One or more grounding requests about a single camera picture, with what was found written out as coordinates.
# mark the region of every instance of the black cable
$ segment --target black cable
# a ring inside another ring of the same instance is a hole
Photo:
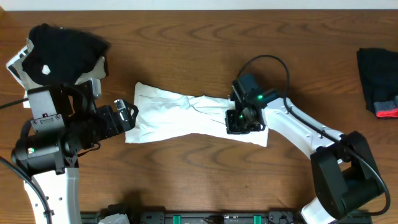
[[[384,213],[386,213],[389,209],[390,209],[390,205],[391,205],[391,196],[390,196],[390,192],[388,191],[387,185],[386,183],[383,181],[383,179],[381,178],[381,176],[362,158],[362,156],[357,153],[356,151],[353,151],[352,149],[350,149],[349,147],[343,145],[342,143],[339,142],[339,140],[334,139],[333,137],[331,137],[329,134],[327,134],[325,131],[321,131],[320,129],[318,129],[317,127],[313,126],[312,124],[308,123],[306,120],[302,119],[299,115],[297,115],[296,113],[293,112],[293,109],[291,107],[288,106],[287,104],[287,94],[289,92],[289,85],[290,85],[290,73],[289,73],[289,69],[287,68],[286,64],[284,61],[282,61],[280,58],[273,56],[273,55],[258,55],[257,57],[254,57],[252,59],[250,59],[245,65],[243,65],[242,69],[240,69],[239,73],[238,73],[238,77],[241,75],[241,73],[244,71],[244,69],[246,69],[246,67],[253,61],[262,58],[262,57],[269,57],[269,58],[273,58],[278,60],[283,67],[285,68],[286,71],[286,88],[285,88],[285,93],[283,95],[283,101],[284,101],[284,105],[285,108],[287,108],[287,111],[292,114],[293,117],[295,117],[297,120],[299,120],[300,122],[302,122],[303,124],[307,125],[308,127],[312,128],[314,131],[316,131],[318,134],[321,134],[321,136],[326,137],[327,139],[333,141],[335,144],[341,146],[342,148],[344,148],[351,156],[355,157],[355,159],[361,161],[371,172],[373,177],[379,182],[379,184],[381,185],[381,187],[383,188],[384,194],[386,196],[386,205],[384,206],[384,208],[378,212],[359,212],[362,215],[369,215],[369,216],[378,216],[378,215],[382,215]]]
[[[11,103],[6,103],[5,105],[1,105],[1,106],[0,106],[0,110],[1,110],[1,109],[4,109],[4,108],[7,108],[7,107],[9,107],[9,106],[17,105],[17,104],[22,103],[22,102],[25,102],[25,101],[27,101],[27,100],[29,100],[29,99],[28,99],[28,98],[24,98],[24,99],[22,99],[22,100],[17,100],[17,101],[11,102]]]
[[[24,181],[30,187],[32,187],[33,191],[37,194],[37,196],[39,197],[40,201],[42,202],[42,205],[44,207],[44,215],[45,215],[45,217],[47,219],[47,224],[52,224],[52,219],[51,219],[52,211],[50,210],[49,204],[47,203],[47,200],[44,197],[44,195],[38,190],[38,188],[31,181],[31,179],[23,171],[21,171],[19,168],[17,168],[14,165],[12,165],[10,162],[5,160],[5,158],[3,158],[1,156],[0,156],[0,162],[2,162],[4,165],[6,165],[6,167],[10,168],[10,170],[14,171],[20,178],[24,179]]]
[[[94,144],[97,144],[98,147],[96,147],[96,148],[94,148],[94,149],[89,149],[89,150],[87,150],[87,151],[85,151],[85,152],[82,152],[82,153],[79,153],[79,154],[77,154],[77,157],[84,156],[85,154],[87,154],[87,153],[89,153],[89,152],[91,152],[91,151],[96,151],[96,150],[98,150],[98,149],[101,148],[101,143],[97,142],[97,143],[94,143]]]

